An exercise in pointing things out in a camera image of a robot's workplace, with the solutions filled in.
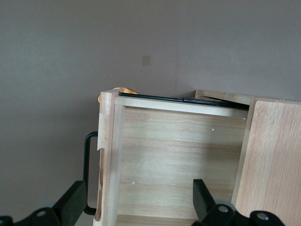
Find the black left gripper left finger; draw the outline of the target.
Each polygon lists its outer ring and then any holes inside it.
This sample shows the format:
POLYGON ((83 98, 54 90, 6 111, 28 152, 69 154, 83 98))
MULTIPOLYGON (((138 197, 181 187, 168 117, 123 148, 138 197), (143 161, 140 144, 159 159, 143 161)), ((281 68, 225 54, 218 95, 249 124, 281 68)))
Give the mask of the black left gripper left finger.
POLYGON ((14 222, 10 216, 1 216, 0 224, 2 226, 73 226, 86 204, 86 183, 75 181, 52 207, 40 208, 18 222, 14 222))

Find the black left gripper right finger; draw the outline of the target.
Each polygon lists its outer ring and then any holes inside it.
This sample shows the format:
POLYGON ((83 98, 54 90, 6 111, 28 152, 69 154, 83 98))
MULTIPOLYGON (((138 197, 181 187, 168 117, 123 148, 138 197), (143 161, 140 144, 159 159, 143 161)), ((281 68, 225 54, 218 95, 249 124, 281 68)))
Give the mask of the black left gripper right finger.
POLYGON ((273 213, 256 210, 249 217, 240 214, 229 202, 216 202, 202 179, 193 180, 193 205, 198 217, 194 226, 283 226, 273 213))

